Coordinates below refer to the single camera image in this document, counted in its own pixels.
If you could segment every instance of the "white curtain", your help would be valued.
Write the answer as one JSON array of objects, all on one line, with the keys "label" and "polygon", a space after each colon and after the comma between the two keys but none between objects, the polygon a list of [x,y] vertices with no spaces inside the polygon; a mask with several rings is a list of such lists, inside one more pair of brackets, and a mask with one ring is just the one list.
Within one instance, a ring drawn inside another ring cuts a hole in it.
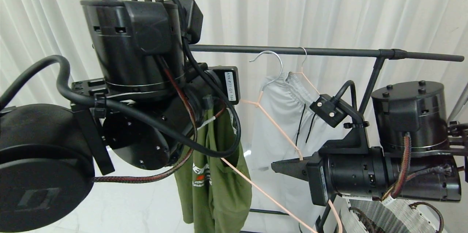
[{"label": "white curtain", "polygon": [[[32,63],[52,54],[68,58],[74,81],[102,76],[80,0],[0,0],[0,92]],[[310,48],[401,48],[468,56],[468,0],[196,0],[204,14],[200,44],[304,46]],[[261,80],[276,74],[271,56],[248,63],[252,54],[194,53],[209,65],[239,68],[241,95],[255,99]],[[284,69],[297,71],[302,56],[282,56]],[[304,72],[321,93],[334,94],[356,82],[358,102],[373,58],[313,56]],[[35,76],[11,105],[68,106],[55,89],[57,67]],[[376,88],[412,80],[445,85],[448,114],[468,83],[468,61],[386,61]],[[249,139],[254,108],[238,106],[243,140]],[[460,121],[468,121],[468,113]],[[371,123],[368,106],[365,117]],[[378,142],[375,128],[370,140]]]}]

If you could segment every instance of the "silver metal hook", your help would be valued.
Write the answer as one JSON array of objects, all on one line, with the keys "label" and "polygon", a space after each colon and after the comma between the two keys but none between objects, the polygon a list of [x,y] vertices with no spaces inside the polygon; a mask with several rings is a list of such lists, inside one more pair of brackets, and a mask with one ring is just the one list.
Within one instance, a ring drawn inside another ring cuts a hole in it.
[{"label": "silver metal hook", "polygon": [[306,57],[304,58],[304,61],[302,61],[302,64],[301,64],[301,68],[304,66],[304,63],[306,62],[308,56],[307,56],[307,50],[305,48],[303,48],[302,46],[300,46],[300,48],[304,49],[304,52],[306,52]]},{"label": "silver metal hook", "polygon": [[273,83],[274,81],[278,80],[280,77],[281,77],[281,74],[283,73],[283,61],[281,60],[281,58],[279,57],[279,55],[273,51],[269,51],[269,50],[266,50],[266,51],[263,51],[261,53],[259,53],[254,59],[252,60],[249,60],[249,62],[254,62],[255,60],[257,60],[257,58],[263,54],[273,54],[273,55],[276,55],[276,58],[278,58],[279,60],[279,64],[281,65],[281,70],[279,70],[279,74],[278,76],[274,79],[274,80],[271,80],[269,81],[268,83],[266,83],[263,88],[262,88],[262,91],[265,90],[266,86],[268,86],[270,83]]}]

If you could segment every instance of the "olive green garment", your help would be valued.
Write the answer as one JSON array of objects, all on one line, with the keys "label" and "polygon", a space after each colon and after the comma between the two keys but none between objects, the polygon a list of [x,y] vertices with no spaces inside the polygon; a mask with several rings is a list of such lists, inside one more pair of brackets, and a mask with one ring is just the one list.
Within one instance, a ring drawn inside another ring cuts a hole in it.
[{"label": "olive green garment", "polygon": [[[209,110],[206,118],[213,116]],[[229,113],[207,124],[197,133],[201,145],[224,151],[235,134]],[[242,146],[227,160],[250,178]],[[194,151],[174,174],[185,223],[194,223],[195,233],[238,233],[244,226],[252,202],[252,186],[219,158]]]}]

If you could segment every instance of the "clothing rack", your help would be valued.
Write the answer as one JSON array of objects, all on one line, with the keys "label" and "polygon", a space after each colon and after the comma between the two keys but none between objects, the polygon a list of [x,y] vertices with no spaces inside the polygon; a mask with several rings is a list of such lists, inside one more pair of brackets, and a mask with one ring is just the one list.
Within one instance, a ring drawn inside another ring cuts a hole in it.
[{"label": "clothing rack", "polygon": [[[366,91],[362,99],[359,112],[364,113],[369,103],[371,93],[377,82],[379,73],[383,67],[386,59],[399,60],[399,59],[423,59],[423,60],[440,60],[440,61],[456,61],[462,62],[465,58],[461,55],[447,55],[436,53],[419,53],[408,52],[401,49],[342,49],[342,48],[290,48],[281,46],[229,46],[229,45],[190,45],[190,50],[194,52],[217,52],[217,53],[260,53],[263,51],[274,51],[281,55],[322,55],[322,56],[352,56],[352,57],[374,57],[376,58],[371,73],[371,78],[367,84]],[[333,202],[336,195],[333,195],[331,201]],[[277,214],[277,211],[263,211],[255,210],[251,212]],[[323,225],[330,213],[330,206],[327,205],[325,211],[320,219],[317,220],[316,228],[319,233],[323,233]],[[242,233],[253,233],[249,231],[241,231]]]}]

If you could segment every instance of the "black drawstring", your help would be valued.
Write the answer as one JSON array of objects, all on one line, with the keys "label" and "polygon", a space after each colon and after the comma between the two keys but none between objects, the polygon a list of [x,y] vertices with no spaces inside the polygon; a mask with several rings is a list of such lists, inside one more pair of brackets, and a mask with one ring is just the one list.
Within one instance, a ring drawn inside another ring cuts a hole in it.
[{"label": "black drawstring", "polygon": [[296,146],[297,146],[297,139],[299,139],[299,132],[301,131],[301,123],[302,123],[302,118],[304,117],[304,111],[306,111],[305,103],[304,103],[304,108],[302,109],[301,120],[299,121],[299,128],[297,129]]},{"label": "black drawstring", "polygon": [[310,127],[309,127],[309,133],[307,133],[307,138],[306,138],[306,144],[307,144],[307,141],[309,141],[309,135],[310,135],[310,132],[312,131],[312,124],[314,123],[314,118],[316,117],[317,113],[314,113],[314,116],[312,116],[312,121],[310,122]]}]

